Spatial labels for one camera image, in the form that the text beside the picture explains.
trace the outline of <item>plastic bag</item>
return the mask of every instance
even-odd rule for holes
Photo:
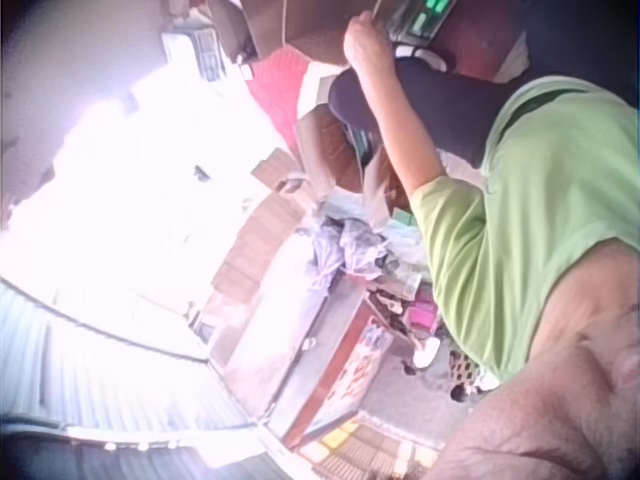
[[[313,236],[317,267],[317,278],[313,283],[313,288],[328,288],[335,273],[344,263],[344,252],[340,247],[340,238],[340,228],[333,224],[320,226]]]
[[[352,275],[373,280],[382,270],[376,260],[387,254],[386,241],[371,230],[366,223],[346,219],[340,237],[344,249],[345,271]]]

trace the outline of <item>skin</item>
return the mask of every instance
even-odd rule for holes
[[[445,175],[370,13],[352,19],[344,48],[407,194]],[[573,265],[525,368],[463,422],[429,478],[626,478],[640,458],[638,277],[637,252],[617,240]]]

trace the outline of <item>hand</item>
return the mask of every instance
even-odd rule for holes
[[[395,73],[391,42],[384,28],[374,24],[369,11],[349,22],[344,37],[344,54],[360,81]]]

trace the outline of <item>white shoe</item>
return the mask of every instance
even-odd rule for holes
[[[415,57],[424,60],[434,70],[438,72],[447,71],[447,63],[431,50],[425,48],[413,47],[411,45],[398,45],[395,51],[396,58]]]

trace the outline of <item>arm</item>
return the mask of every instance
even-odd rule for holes
[[[396,76],[391,45],[374,27],[370,12],[351,20],[345,54],[378,121],[391,164],[412,197],[419,187],[446,173]]]

